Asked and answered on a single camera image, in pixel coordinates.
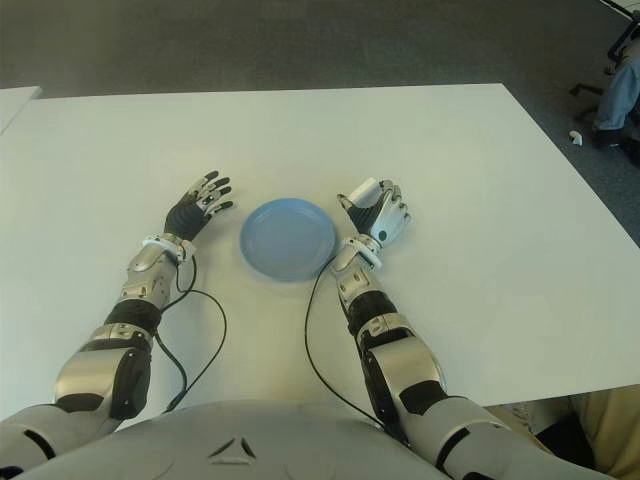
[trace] black joint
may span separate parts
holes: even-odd
[[[377,336],[372,336],[369,332],[365,331],[360,339],[359,348],[363,352],[370,350],[380,345],[386,345],[387,343],[395,342],[396,340],[402,340],[403,338],[412,337],[413,334],[406,328],[396,328],[388,332],[381,333]]]
[[[104,400],[95,393],[73,393],[65,395],[56,400],[56,407],[67,413],[71,412],[93,412]]]
[[[135,348],[145,352],[151,352],[151,344],[147,342],[144,335],[138,336],[134,332],[130,339],[106,338],[103,340],[92,340],[84,344],[81,352],[93,352],[95,350],[113,350],[116,348]]]
[[[400,400],[409,413],[424,415],[424,413],[440,400],[449,398],[442,389],[440,382],[427,380],[405,388],[400,393]]]
[[[438,454],[438,459],[436,460],[436,468],[438,470],[440,470],[441,472],[445,472],[444,462],[447,461],[447,457],[449,456],[451,451],[455,448],[455,446],[458,443],[460,443],[460,441],[464,437],[469,435],[469,433],[470,433],[469,430],[467,430],[466,428],[461,428],[460,430],[458,430],[456,433],[454,433],[449,437],[449,440],[446,441],[446,443],[442,447],[442,450],[440,450],[440,453]]]
[[[129,349],[116,370],[109,416],[117,420],[126,420],[138,415],[147,404],[150,379],[149,352]]]
[[[47,460],[51,460],[56,456],[56,452],[53,451],[53,448],[51,447],[51,445],[49,445],[49,442],[47,442],[40,434],[34,432],[33,430],[25,430],[22,433],[24,433],[25,437],[29,438],[36,445],[38,445],[40,450],[42,450],[42,453],[44,453],[44,455],[47,457]]]
[[[2,467],[0,468],[0,479],[9,480],[10,478],[17,477],[23,472],[24,472],[23,469],[21,469],[20,467],[16,467],[15,465],[11,465],[9,467]]]
[[[496,480],[496,479],[493,477],[487,477],[486,475],[482,475],[481,473],[478,473],[478,472],[469,472],[464,477],[462,477],[462,480]]]
[[[346,312],[349,333],[356,336],[362,326],[372,318],[385,313],[397,313],[395,305],[384,292],[379,290],[365,292],[357,296]]]
[[[104,324],[130,323],[153,335],[160,324],[161,316],[160,310],[154,304],[131,299],[119,302],[113,307]]]

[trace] white table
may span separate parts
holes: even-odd
[[[640,382],[640,251],[501,85],[37,100],[0,141],[0,416],[50,400],[141,239],[214,168],[238,207],[197,239],[198,285],[227,309],[229,337],[184,405],[333,401],[304,356],[311,283],[255,274],[238,238],[277,197],[309,199],[351,234],[335,194],[369,176],[403,187],[414,221],[379,275],[451,394],[486,405]],[[194,297],[160,330],[193,376],[221,323]],[[329,278],[311,346],[336,388],[368,406]],[[139,418],[177,386],[155,351]]]
[[[0,134],[20,114],[27,102],[40,95],[40,87],[4,88],[0,90]]]

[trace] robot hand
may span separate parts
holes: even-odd
[[[231,191],[231,187],[220,188],[229,183],[229,177],[215,180],[217,177],[218,172],[213,171],[199,179],[169,210],[165,233],[191,242],[214,215],[233,205],[233,202],[217,203]]]
[[[384,180],[372,184],[371,187],[374,191],[367,192],[367,196],[371,193],[375,194],[376,190],[378,192],[378,197],[372,205],[357,205],[359,202],[354,199],[354,194],[349,197],[340,194],[338,200],[351,218],[358,233],[369,236],[382,248],[400,235],[411,217],[407,213],[407,205],[402,202],[402,194],[398,185],[394,185],[391,180]]]

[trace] plate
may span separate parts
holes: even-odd
[[[315,277],[335,244],[336,231],[329,216],[299,198],[265,203],[249,215],[240,233],[240,248],[249,264],[284,281]]]

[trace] robot wrist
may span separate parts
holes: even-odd
[[[382,262],[378,257],[380,244],[369,235],[363,233],[355,237],[347,237],[342,241],[342,247],[336,255],[332,269],[334,272],[341,272],[349,267],[354,258],[363,258],[372,270],[382,267]]]
[[[150,235],[142,241],[142,245],[156,245],[161,247],[177,264],[182,264],[191,259],[196,251],[193,243],[184,240],[172,233]]]

